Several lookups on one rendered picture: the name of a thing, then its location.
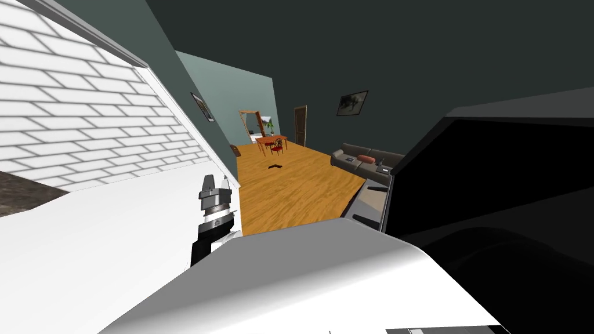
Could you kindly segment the dark grey sofa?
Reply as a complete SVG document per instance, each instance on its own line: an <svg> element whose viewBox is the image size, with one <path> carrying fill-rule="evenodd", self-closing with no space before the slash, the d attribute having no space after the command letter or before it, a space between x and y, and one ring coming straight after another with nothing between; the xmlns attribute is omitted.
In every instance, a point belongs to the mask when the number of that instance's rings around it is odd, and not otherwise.
<svg viewBox="0 0 594 334"><path fill-rule="evenodd" d="M330 165L383 186L390 183L390 171L404 158L401 154L343 143L330 156Z"/></svg>

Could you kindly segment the narrow framed wall picture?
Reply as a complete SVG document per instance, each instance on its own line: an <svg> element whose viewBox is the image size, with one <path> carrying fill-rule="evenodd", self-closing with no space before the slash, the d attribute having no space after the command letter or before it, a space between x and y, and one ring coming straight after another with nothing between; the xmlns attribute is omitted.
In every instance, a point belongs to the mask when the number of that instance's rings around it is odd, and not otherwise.
<svg viewBox="0 0 594 334"><path fill-rule="evenodd" d="M194 99L194 101L197 103L198 108L202 111L203 115L208 120L208 122L215 122L215 119L214 119L210 109L208 108L206 102L204 102L203 99L200 98L195 93L191 92L190 94L191 94L192 98Z"/></svg>

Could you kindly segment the black appliance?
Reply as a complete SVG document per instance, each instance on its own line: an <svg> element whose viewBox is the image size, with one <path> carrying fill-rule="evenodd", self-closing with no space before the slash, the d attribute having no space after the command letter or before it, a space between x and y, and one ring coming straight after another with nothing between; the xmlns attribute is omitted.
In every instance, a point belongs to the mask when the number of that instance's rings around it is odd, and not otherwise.
<svg viewBox="0 0 594 334"><path fill-rule="evenodd" d="M493 226L594 264L594 87L455 108L392 173L384 233Z"/></svg>

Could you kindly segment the brown wooden door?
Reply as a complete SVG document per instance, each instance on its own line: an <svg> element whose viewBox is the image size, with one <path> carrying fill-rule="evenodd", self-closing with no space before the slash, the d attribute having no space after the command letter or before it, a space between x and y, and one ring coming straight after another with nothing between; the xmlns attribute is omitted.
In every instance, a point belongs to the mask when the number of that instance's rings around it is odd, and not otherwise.
<svg viewBox="0 0 594 334"><path fill-rule="evenodd" d="M294 109L295 143L303 147L306 146L306 118L307 105Z"/></svg>

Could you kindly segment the dark framed wall picture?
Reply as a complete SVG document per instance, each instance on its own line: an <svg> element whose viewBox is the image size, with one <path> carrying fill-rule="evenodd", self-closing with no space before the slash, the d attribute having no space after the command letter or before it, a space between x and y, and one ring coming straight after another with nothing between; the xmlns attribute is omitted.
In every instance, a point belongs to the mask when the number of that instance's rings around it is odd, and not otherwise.
<svg viewBox="0 0 594 334"><path fill-rule="evenodd" d="M362 91L344 95L340 98L337 116L360 115L363 104L366 100L368 91Z"/></svg>

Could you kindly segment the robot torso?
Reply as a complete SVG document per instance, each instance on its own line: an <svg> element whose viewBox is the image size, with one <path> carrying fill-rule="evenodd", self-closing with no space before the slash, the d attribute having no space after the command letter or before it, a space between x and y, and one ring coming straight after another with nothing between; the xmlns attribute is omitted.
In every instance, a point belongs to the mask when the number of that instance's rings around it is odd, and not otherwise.
<svg viewBox="0 0 594 334"><path fill-rule="evenodd" d="M416 246L334 219L232 239L99 334L371 334L496 324Z"/></svg>

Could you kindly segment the orange wooden table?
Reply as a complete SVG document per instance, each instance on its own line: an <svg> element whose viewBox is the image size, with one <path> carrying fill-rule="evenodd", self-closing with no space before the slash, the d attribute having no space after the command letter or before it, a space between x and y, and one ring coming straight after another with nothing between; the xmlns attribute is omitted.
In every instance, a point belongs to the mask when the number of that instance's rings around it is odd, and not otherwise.
<svg viewBox="0 0 594 334"><path fill-rule="evenodd" d="M265 137L261 137L261 138L257 138L256 139L256 143L259 146L259 149L264 153L264 156L266 156L266 143L274 143L277 140L281 140L281 144L283 146L283 148L288 148L287 146L287 137L286 136L282 136L282 135L275 135L275 136L265 136Z"/></svg>

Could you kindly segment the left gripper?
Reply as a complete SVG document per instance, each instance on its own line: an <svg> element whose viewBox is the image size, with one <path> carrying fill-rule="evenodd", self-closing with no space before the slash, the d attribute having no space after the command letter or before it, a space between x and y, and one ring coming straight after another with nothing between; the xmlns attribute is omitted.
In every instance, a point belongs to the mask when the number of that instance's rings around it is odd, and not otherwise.
<svg viewBox="0 0 594 334"><path fill-rule="evenodd" d="M205 175L202 182L202 191L199 193L201 210L229 209L231 195L232 190L227 177L224 177L221 181L220 188L215 188L214 175Z"/></svg>

